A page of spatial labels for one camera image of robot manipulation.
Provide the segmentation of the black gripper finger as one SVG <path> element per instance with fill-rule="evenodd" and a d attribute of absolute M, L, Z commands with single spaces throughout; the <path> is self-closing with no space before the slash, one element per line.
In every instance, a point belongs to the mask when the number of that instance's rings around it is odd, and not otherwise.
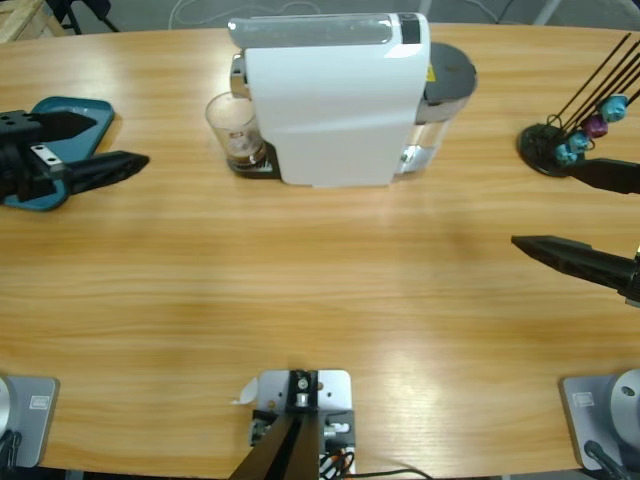
<path fill-rule="evenodd" d="M 566 167 L 571 177 L 596 189 L 620 194 L 639 193 L 639 165 L 637 163 L 597 158 L 581 160 Z"/>
<path fill-rule="evenodd" d="M 530 258 L 575 278 L 612 290 L 627 301 L 639 300 L 639 256 L 633 259 L 557 236 L 512 236 L 511 243 Z"/>

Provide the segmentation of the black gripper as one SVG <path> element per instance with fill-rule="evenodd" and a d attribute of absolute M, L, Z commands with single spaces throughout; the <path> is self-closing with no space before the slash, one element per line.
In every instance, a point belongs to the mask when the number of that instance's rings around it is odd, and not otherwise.
<path fill-rule="evenodd" d="M 133 177 L 150 162 L 146 155 L 114 151 L 64 166 L 44 144 L 31 145 L 73 138 L 96 125 L 94 119 L 78 113 L 15 110 L 2 112 L 0 124 L 2 203 L 104 188 Z"/>

